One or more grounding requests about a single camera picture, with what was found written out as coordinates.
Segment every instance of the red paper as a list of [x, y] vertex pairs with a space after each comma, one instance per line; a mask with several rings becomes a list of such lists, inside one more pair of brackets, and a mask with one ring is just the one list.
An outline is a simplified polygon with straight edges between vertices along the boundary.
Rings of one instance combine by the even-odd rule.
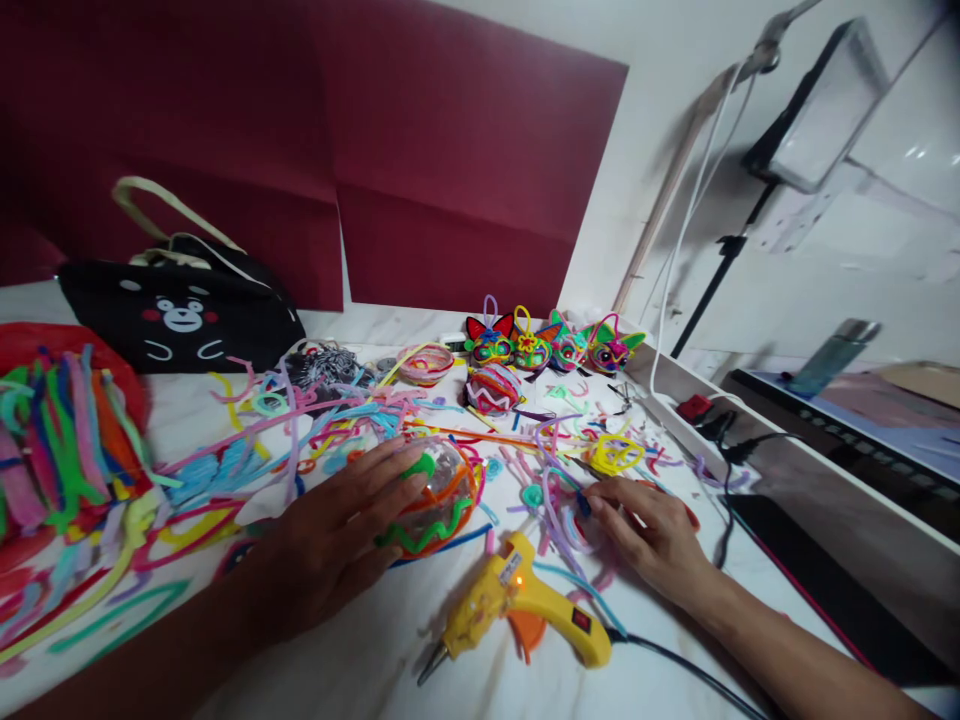
[[[3, 149], [14, 156], [0, 192], [28, 196], [35, 232], [68, 257], [127, 261], [151, 241], [103, 190], [143, 174], [270, 265], [300, 307], [342, 309], [323, 92], [303, 6], [65, 0], [0, 12]], [[149, 174], [157, 163], [167, 182]], [[49, 258], [0, 242], [23, 277], [43, 274]]]
[[627, 67], [418, 0], [313, 22], [353, 299], [545, 317]]

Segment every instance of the fingernail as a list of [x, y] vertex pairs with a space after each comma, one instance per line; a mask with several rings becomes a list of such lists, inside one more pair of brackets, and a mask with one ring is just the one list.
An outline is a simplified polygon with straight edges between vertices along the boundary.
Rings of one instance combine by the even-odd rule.
[[407, 482], [415, 487], [418, 491], [423, 490], [427, 486], [427, 482], [430, 478], [426, 473], [417, 473], [416, 475], [411, 475], [407, 478]]

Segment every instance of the pipe cleaner cat head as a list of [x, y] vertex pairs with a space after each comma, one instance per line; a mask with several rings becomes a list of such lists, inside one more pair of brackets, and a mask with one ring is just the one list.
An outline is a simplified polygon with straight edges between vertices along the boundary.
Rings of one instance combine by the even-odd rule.
[[[612, 317], [614, 326], [607, 325], [607, 318]], [[633, 357], [633, 351], [647, 338], [646, 333], [620, 335], [620, 316], [610, 313], [596, 325], [591, 326], [592, 333], [588, 341], [587, 358], [590, 366], [598, 373], [616, 375], [617, 370], [627, 364]]]
[[[520, 332], [520, 328], [516, 326], [516, 318], [520, 316], [521, 310], [523, 314], [527, 316], [527, 329], [522, 333]], [[514, 347], [516, 347], [513, 364], [521, 370], [529, 370], [531, 372], [539, 370], [547, 364], [552, 354], [550, 342], [541, 337], [540, 333], [534, 334], [530, 332], [530, 312], [523, 305], [517, 305], [513, 311], [513, 315], [515, 324], [513, 337], [511, 339], [513, 340]]]
[[[493, 301], [493, 315], [487, 314], [487, 303], [490, 301]], [[486, 365], [489, 362], [509, 362], [510, 355], [513, 353], [513, 343], [510, 340], [513, 335], [513, 313], [504, 315], [494, 322], [493, 318], [497, 316], [497, 312], [496, 298], [493, 295], [487, 295], [483, 299], [483, 322], [476, 318], [467, 318], [469, 340], [464, 343], [464, 347], [473, 351], [473, 359], [478, 365]]]
[[587, 337], [590, 328], [574, 332], [559, 311], [550, 313], [550, 324], [537, 333], [550, 343], [550, 367], [560, 372], [576, 370], [587, 354]]

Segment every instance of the hot glue gun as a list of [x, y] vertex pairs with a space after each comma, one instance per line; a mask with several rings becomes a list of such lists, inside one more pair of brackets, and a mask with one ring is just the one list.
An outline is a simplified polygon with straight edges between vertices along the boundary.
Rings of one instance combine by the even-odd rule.
[[610, 638], [600, 621], [533, 574], [536, 552], [527, 536], [522, 531], [513, 533], [505, 551], [506, 555], [494, 555], [487, 561], [470, 591], [450, 612], [443, 637], [420, 674], [418, 686], [447, 658], [456, 660], [463, 651], [477, 647], [493, 621], [505, 615], [515, 629], [528, 620], [539, 625], [541, 618], [549, 622], [573, 645], [588, 668], [602, 667], [610, 661]]

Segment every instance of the finger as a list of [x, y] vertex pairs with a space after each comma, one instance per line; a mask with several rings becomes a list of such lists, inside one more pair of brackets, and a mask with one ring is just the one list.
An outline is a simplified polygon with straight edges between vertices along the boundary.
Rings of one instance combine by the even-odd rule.
[[606, 500], [595, 495], [587, 498], [592, 517], [600, 523], [607, 535], [620, 547], [621, 552], [631, 562], [644, 562], [651, 552], [650, 546], [627, 524], [627, 521]]
[[403, 509], [420, 498], [429, 478], [426, 473], [417, 473], [380, 494], [377, 501], [353, 518], [340, 531], [339, 542], [348, 556], [367, 547], [374, 538], [386, 532], [391, 522]]
[[340, 485], [350, 484], [354, 478], [360, 477], [391, 457], [403, 447], [404, 442], [405, 439], [401, 435], [392, 440], [387, 440], [385, 443], [380, 443], [347, 465], [343, 470], [332, 475], [330, 479], [320, 487], [326, 487], [328, 490], [332, 490]]
[[403, 551], [394, 545], [371, 550], [347, 565], [324, 604], [320, 622], [336, 615], [344, 605], [370, 588], [401, 555]]
[[319, 494], [316, 507], [311, 508], [311, 512], [315, 513], [314, 522], [325, 530], [342, 526], [358, 512], [369, 507], [375, 501], [377, 493], [396, 480], [401, 473], [413, 467], [421, 455], [422, 447], [407, 448], [381, 460], [363, 475]]
[[620, 477], [603, 480], [588, 487], [584, 495], [620, 503], [636, 513], [647, 527], [656, 528], [662, 524], [665, 510], [663, 499], [666, 496], [633, 480]]

